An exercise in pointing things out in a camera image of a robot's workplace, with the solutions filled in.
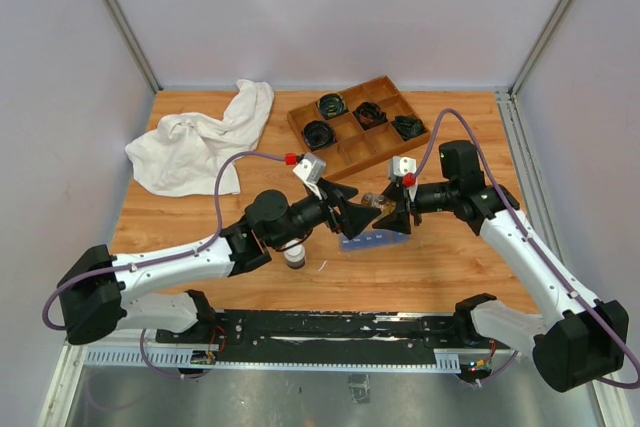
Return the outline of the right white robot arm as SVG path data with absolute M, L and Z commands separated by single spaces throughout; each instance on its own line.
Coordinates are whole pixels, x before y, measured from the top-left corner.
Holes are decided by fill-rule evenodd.
M 490 339 L 528 356 L 558 392 L 621 369 L 629 324 L 624 307 L 602 301 L 564 267 L 516 200 L 482 171 L 473 143 L 446 142 L 439 156 L 444 179 L 426 184 L 417 180 L 415 159 L 392 158 L 382 196 L 394 209 L 375 228 L 409 234 L 422 215 L 451 212 L 501 256 L 539 309 L 525 314 L 492 294 L 472 296 L 455 306 L 455 339 L 466 347 Z

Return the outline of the blue weekly pill organizer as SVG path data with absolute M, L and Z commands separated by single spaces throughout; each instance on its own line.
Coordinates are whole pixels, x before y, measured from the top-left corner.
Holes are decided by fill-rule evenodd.
M 409 236 L 403 233 L 388 230 L 365 231 L 352 239 L 347 239 L 344 235 L 340 237 L 339 246 L 344 252 L 365 250 L 377 247 L 405 243 Z

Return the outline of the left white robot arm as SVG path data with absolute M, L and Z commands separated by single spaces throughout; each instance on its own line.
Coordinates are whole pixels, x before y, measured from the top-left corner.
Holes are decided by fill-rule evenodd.
M 160 329 L 195 343 L 207 340 L 214 318 L 203 295 L 171 297 L 165 289 L 252 272 L 270 262 L 272 252 L 304 242 L 320 225 L 352 239 L 381 213 L 353 202 L 357 193 L 322 180 L 318 193 L 289 203 L 284 193 L 269 189 L 239 221 L 191 244 L 141 254 L 112 254 L 106 245 L 88 248 L 57 284 L 67 341 L 86 345 L 120 329 Z

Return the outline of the clear jar of pills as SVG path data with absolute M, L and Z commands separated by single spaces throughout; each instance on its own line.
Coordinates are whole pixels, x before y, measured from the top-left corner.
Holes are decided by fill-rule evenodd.
M 361 204 L 374 207 L 380 210 L 380 217 L 391 214 L 396 208 L 396 202 L 383 194 L 376 194 L 372 192 L 365 193 L 361 198 Z

